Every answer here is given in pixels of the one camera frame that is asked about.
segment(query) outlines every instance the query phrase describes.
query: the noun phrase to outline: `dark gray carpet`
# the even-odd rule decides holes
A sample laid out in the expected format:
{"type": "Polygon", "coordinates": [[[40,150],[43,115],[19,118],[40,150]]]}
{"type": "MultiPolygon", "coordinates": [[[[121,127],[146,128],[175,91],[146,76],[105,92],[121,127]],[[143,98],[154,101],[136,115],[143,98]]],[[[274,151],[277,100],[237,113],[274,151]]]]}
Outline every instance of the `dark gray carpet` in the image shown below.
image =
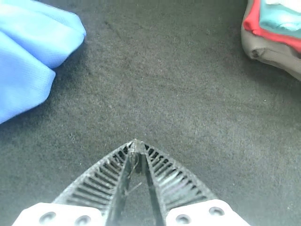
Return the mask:
{"type": "Polygon", "coordinates": [[[251,225],[300,225],[301,84],[245,57],[246,1],[45,2],[77,13],[87,38],[49,99],[0,125],[1,225],[133,138],[251,225]]]}

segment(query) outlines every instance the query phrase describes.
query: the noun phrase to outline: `floor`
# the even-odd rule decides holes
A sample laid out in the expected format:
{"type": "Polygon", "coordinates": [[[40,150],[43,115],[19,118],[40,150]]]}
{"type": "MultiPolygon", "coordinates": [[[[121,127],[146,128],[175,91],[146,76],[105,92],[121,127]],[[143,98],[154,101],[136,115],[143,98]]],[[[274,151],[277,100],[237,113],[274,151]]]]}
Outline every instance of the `floor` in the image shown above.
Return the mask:
{"type": "Polygon", "coordinates": [[[250,225],[300,225],[301,83],[244,55],[246,0],[43,2],[77,13],[87,38],[49,99],[0,125],[1,225],[133,138],[250,225]]]}

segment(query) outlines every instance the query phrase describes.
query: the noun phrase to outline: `teal cloth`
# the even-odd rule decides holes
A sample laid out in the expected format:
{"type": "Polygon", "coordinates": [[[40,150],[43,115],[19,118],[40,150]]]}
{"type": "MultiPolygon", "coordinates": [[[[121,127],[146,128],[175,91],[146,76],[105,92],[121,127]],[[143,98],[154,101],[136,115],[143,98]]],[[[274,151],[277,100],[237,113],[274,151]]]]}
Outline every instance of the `teal cloth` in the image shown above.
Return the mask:
{"type": "Polygon", "coordinates": [[[259,26],[267,31],[301,39],[301,14],[281,4],[261,0],[259,26]]]}

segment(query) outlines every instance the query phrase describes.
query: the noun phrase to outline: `gray cloth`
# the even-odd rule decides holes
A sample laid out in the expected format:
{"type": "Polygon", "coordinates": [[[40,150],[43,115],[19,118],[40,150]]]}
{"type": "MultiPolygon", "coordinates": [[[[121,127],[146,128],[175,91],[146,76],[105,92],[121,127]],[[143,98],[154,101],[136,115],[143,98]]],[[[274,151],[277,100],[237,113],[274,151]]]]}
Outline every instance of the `gray cloth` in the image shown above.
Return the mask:
{"type": "MultiPolygon", "coordinates": [[[[87,37],[55,70],[47,101],[0,125],[0,226],[133,138],[251,226],[300,226],[301,82],[245,56],[246,1],[42,2],[78,14],[87,37]]],[[[123,216],[149,226],[139,179],[123,216]]]]}
{"type": "MultiPolygon", "coordinates": [[[[248,0],[244,18],[249,14],[252,4],[253,0],[248,0]]],[[[292,47],[253,35],[246,31],[243,25],[241,25],[241,42],[249,58],[284,69],[296,79],[301,80],[300,54],[292,47]]]]}

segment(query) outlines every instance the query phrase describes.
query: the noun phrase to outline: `screw hole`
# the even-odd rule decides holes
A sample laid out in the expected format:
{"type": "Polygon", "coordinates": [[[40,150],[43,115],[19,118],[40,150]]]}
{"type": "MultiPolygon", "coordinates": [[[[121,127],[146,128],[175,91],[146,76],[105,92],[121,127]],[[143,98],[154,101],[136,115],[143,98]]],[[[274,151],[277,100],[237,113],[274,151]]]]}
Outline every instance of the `screw hole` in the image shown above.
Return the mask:
{"type": "Polygon", "coordinates": [[[209,213],[212,216],[223,216],[223,215],[225,215],[225,212],[219,207],[211,207],[210,210],[209,210],[209,213]]]}
{"type": "Polygon", "coordinates": [[[47,225],[50,223],[54,218],[56,217],[56,213],[54,212],[48,212],[45,213],[42,217],[40,217],[39,223],[41,225],[47,225]]]}
{"type": "Polygon", "coordinates": [[[87,215],[84,215],[84,216],[77,218],[74,225],[75,226],[87,226],[90,224],[90,222],[91,222],[91,218],[87,215]]]}
{"type": "Polygon", "coordinates": [[[190,217],[187,216],[186,214],[181,214],[181,215],[177,216],[177,218],[175,220],[180,225],[188,225],[191,222],[190,217]]]}

